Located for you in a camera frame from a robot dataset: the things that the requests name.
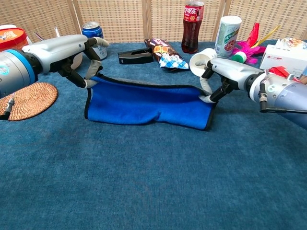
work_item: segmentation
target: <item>snack bag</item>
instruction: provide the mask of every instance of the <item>snack bag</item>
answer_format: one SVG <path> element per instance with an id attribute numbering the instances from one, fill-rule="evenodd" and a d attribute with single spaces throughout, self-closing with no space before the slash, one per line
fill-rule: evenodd
<path id="1" fill-rule="evenodd" d="M 296 38 L 284 38 L 282 40 L 278 40 L 276 43 L 278 48 L 288 48 L 288 49 L 296 49 L 296 50 L 307 50 L 307 43 L 296 39 Z"/>
<path id="2" fill-rule="evenodd" d="M 159 62 L 160 67 L 171 69 L 189 69 L 187 62 L 183 60 L 178 52 L 164 40 L 146 39 L 145 44 L 153 51 L 154 58 Z"/>

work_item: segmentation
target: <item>black stapler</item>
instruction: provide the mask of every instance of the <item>black stapler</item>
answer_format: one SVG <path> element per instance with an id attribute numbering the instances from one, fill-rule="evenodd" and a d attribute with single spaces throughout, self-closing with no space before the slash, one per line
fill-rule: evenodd
<path id="1" fill-rule="evenodd" d="M 153 62 L 152 49 L 143 48 L 118 53 L 119 63 L 124 64 L 144 64 Z"/>

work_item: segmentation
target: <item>woven coaster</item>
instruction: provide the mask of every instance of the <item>woven coaster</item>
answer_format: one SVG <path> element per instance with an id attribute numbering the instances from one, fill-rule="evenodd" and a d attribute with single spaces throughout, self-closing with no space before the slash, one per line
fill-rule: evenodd
<path id="1" fill-rule="evenodd" d="M 0 114 L 13 94 L 0 99 Z M 58 90 L 48 83 L 36 82 L 15 93 L 15 105 L 9 121 L 20 121 L 34 117 L 47 110 L 57 99 Z"/>

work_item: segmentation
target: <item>red object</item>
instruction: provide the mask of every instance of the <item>red object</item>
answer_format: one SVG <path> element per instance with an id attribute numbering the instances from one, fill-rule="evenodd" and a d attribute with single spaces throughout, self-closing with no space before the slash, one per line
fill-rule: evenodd
<path id="1" fill-rule="evenodd" d="M 22 28 L 0 29 L 0 51 L 22 49 L 28 45 L 27 34 Z"/>
<path id="2" fill-rule="evenodd" d="M 249 47 L 252 47 L 253 45 L 256 44 L 258 40 L 258 35 L 259 35 L 259 23 L 255 23 L 246 41 Z"/>
<path id="3" fill-rule="evenodd" d="M 272 67 L 269 69 L 269 72 L 271 73 L 275 73 L 281 77 L 287 78 L 289 76 L 289 72 L 286 70 L 285 67 L 283 66 L 277 66 L 277 67 Z M 294 77 L 293 78 L 294 81 L 302 83 L 298 78 Z"/>
<path id="4" fill-rule="evenodd" d="M 198 35 L 204 12 L 204 2 L 187 0 L 184 9 L 183 37 L 181 48 L 183 52 L 194 54 L 198 49 Z"/>

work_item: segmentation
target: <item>woven wall panel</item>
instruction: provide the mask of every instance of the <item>woven wall panel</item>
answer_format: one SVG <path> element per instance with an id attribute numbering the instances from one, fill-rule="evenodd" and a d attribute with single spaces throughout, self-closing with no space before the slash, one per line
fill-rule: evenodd
<path id="1" fill-rule="evenodd" d="M 246 40 L 254 23 L 260 23 L 259 38 L 281 25 L 271 39 L 287 36 L 303 38 L 307 28 L 306 0 L 232 0 L 229 14 L 242 18 L 238 40 Z"/>
<path id="2" fill-rule="evenodd" d="M 0 15 L 0 24 L 23 28 L 32 42 L 39 41 L 33 32 L 44 39 L 56 37 L 55 26 L 60 35 L 77 33 L 67 0 L 3 0 Z"/>
<path id="3" fill-rule="evenodd" d="M 143 41 L 142 0 L 78 0 L 82 23 L 98 22 L 108 42 Z"/>
<path id="4" fill-rule="evenodd" d="M 206 0 L 199 41 L 211 41 L 220 0 Z M 181 41 L 183 36 L 183 0 L 152 0 L 153 37 L 168 41 Z"/>

